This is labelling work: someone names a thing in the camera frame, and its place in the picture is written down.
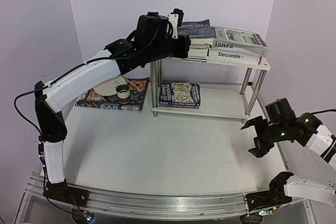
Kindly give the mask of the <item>blue orange paperback book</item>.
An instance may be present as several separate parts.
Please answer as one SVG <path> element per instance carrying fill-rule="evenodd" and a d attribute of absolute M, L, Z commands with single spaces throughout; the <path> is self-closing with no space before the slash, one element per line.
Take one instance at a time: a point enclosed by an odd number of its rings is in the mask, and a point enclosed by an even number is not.
<path fill-rule="evenodd" d="M 201 49 L 201 48 L 191 48 L 188 52 L 189 58 L 206 58 L 208 56 L 209 48 Z"/>

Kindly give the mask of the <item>black notebook with barcode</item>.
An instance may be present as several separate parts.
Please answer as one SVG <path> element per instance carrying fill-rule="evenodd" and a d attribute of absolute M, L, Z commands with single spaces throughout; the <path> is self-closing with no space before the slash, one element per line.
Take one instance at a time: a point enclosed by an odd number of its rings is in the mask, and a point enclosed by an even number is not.
<path fill-rule="evenodd" d="M 191 44 L 190 49 L 207 49 L 211 48 L 211 44 Z"/>

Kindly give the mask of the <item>dark blue paperback book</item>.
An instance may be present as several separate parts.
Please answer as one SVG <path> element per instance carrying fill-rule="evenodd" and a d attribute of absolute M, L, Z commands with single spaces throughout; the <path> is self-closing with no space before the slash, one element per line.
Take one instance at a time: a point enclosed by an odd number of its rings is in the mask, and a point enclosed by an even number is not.
<path fill-rule="evenodd" d="M 189 36 L 192 45 L 210 45 L 213 43 L 213 32 L 209 19 L 198 22 L 182 22 L 178 34 Z"/>

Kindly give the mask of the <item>brown Decorate book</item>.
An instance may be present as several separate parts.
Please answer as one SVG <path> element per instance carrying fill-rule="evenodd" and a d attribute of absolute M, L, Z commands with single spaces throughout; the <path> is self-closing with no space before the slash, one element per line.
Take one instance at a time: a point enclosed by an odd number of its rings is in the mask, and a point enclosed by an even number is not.
<path fill-rule="evenodd" d="M 261 56 L 253 56 L 249 54 L 244 54 L 242 52 L 229 50 L 210 49 L 208 58 L 217 60 L 239 61 L 258 65 L 260 63 Z"/>

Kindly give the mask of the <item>52-Storey Treehouse book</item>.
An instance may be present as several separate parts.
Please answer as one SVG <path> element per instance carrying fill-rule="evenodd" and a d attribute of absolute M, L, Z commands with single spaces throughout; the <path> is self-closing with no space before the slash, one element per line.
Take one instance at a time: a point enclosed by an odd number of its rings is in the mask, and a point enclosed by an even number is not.
<path fill-rule="evenodd" d="M 159 106 L 199 109 L 201 106 L 200 85 L 197 82 L 162 82 Z"/>

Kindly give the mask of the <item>grey photo cover book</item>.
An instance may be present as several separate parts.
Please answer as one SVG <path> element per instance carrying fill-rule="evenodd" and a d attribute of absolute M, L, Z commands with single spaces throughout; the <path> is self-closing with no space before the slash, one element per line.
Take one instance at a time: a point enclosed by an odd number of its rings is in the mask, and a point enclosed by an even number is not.
<path fill-rule="evenodd" d="M 218 26 L 211 29 L 214 48 L 244 50 L 261 57 L 267 56 L 268 46 L 258 33 Z"/>

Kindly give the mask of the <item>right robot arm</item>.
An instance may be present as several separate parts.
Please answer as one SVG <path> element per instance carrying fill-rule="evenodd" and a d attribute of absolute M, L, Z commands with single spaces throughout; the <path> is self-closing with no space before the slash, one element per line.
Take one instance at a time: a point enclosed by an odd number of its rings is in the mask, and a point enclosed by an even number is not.
<path fill-rule="evenodd" d="M 266 112 L 267 119 L 258 116 L 243 125 L 244 129 L 254 127 L 256 132 L 255 146 L 249 149 L 251 154 L 262 158 L 278 142 L 298 142 L 335 168 L 335 134 L 316 117 L 315 112 L 296 116 L 286 98 L 266 105 Z M 244 201 L 247 203 L 248 213 L 264 216 L 275 208 L 291 203 L 294 197 L 319 201 L 334 207 L 335 184 L 325 185 L 292 172 L 280 172 L 271 180 L 268 190 L 246 194 Z"/>

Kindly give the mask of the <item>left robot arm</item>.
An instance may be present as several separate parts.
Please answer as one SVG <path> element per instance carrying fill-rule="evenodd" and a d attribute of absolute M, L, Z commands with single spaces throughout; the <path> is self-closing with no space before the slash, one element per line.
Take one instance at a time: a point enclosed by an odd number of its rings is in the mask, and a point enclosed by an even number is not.
<path fill-rule="evenodd" d="M 176 8 L 167 16 L 157 12 L 141 15 L 136 29 L 127 37 L 106 45 L 89 60 L 47 83 L 38 82 L 32 91 L 38 131 L 38 156 L 43 165 L 46 199 L 87 205 L 89 193 L 67 184 L 64 173 L 64 141 L 67 136 L 64 108 L 84 92 L 138 67 L 173 57 L 185 59 L 190 38 L 180 35 L 184 13 Z"/>

